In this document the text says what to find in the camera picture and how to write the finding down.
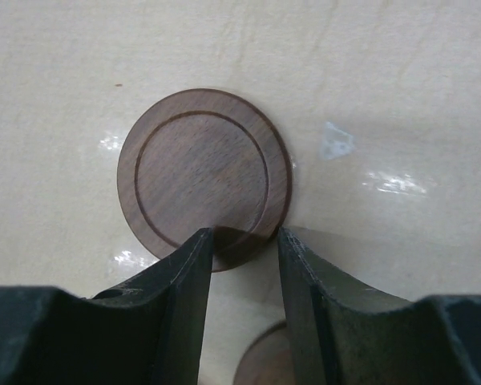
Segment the dark wooden coaster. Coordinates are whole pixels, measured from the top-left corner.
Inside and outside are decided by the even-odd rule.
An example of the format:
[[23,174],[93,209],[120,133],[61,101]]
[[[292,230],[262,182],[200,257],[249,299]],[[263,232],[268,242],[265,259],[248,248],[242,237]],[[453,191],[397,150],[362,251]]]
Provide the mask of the dark wooden coaster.
[[237,385],[295,384],[289,331],[279,322],[258,336],[242,356],[233,380]]
[[194,88],[151,106],[127,134],[117,190],[139,242],[165,258],[213,231],[216,272],[244,264],[289,212],[293,170],[274,123],[238,95]]

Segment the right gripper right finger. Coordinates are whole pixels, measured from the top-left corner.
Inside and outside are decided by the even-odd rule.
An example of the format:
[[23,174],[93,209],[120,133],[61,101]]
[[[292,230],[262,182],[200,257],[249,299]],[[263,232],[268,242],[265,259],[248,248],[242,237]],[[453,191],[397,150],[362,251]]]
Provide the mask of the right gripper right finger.
[[409,302],[319,257],[288,229],[278,261],[299,384],[481,384],[481,295]]

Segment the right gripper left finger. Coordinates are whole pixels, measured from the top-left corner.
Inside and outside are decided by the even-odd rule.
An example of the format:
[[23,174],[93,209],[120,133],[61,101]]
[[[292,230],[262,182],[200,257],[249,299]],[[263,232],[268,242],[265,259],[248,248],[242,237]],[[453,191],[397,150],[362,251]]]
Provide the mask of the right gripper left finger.
[[213,233],[93,298],[0,286],[0,384],[195,384]]

